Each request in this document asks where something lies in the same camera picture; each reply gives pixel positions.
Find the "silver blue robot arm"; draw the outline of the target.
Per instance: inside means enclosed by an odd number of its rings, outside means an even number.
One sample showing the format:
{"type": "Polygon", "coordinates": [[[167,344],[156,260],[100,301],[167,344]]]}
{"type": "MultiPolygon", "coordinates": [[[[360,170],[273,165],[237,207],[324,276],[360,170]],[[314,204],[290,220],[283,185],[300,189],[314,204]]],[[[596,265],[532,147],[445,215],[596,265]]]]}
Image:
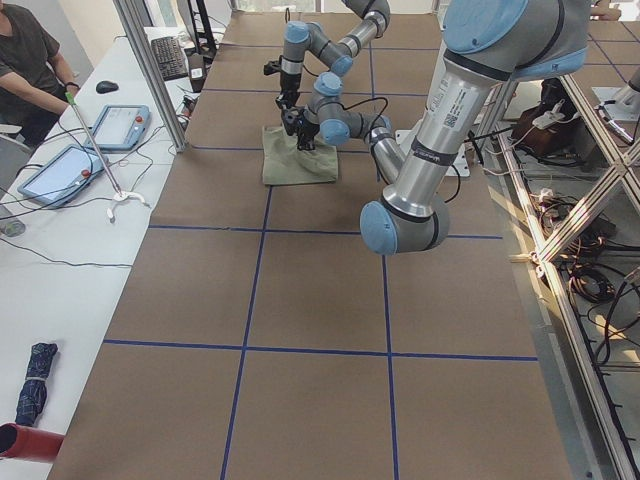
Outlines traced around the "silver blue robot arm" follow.
{"type": "Polygon", "coordinates": [[[445,14],[444,73],[417,132],[402,149],[382,115],[347,111],[340,96],[354,58],[389,27],[385,1],[351,1],[359,24],[339,41],[316,23],[291,21],[282,54],[264,67],[278,74],[276,103],[301,150],[317,138],[338,146],[364,141],[385,180],[360,214],[360,233],[380,255],[432,249],[449,229],[438,187],[491,89],[507,81],[554,78],[580,69],[587,53],[586,1],[454,1],[445,14]]]}
{"type": "Polygon", "coordinates": [[[263,67],[268,76],[280,75],[280,94],[276,105],[282,110],[293,108],[300,96],[305,56],[311,53],[329,72],[344,77],[354,59],[373,39],[381,38],[390,25],[391,11],[387,1],[343,1],[360,23],[338,41],[333,41],[320,23],[288,21],[284,32],[282,54],[263,67]]]}

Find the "arm mounting base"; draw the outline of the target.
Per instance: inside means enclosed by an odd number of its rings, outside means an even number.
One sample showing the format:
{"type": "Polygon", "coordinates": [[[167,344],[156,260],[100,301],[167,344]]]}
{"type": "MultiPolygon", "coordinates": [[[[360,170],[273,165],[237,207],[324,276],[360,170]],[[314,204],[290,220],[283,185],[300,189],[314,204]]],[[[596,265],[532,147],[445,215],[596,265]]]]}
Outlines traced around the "arm mounting base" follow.
{"type": "Polygon", "coordinates": [[[592,91],[609,118],[622,121],[639,118],[639,70],[623,87],[592,87],[592,91]]]}

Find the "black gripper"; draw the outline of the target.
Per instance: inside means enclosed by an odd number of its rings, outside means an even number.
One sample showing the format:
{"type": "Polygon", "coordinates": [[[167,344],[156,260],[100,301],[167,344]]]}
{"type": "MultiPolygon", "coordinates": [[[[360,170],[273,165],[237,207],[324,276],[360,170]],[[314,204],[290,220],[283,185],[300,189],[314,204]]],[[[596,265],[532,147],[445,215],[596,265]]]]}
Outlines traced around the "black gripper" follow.
{"type": "Polygon", "coordinates": [[[302,62],[292,61],[286,58],[268,61],[263,66],[265,76],[278,73],[280,75],[281,92],[275,102],[280,110],[294,108],[300,97],[300,84],[302,79],[302,62]]]}
{"type": "Polygon", "coordinates": [[[313,151],[318,124],[309,118],[305,108],[287,108],[281,112],[283,127],[289,136],[297,137],[297,149],[313,151]]]}

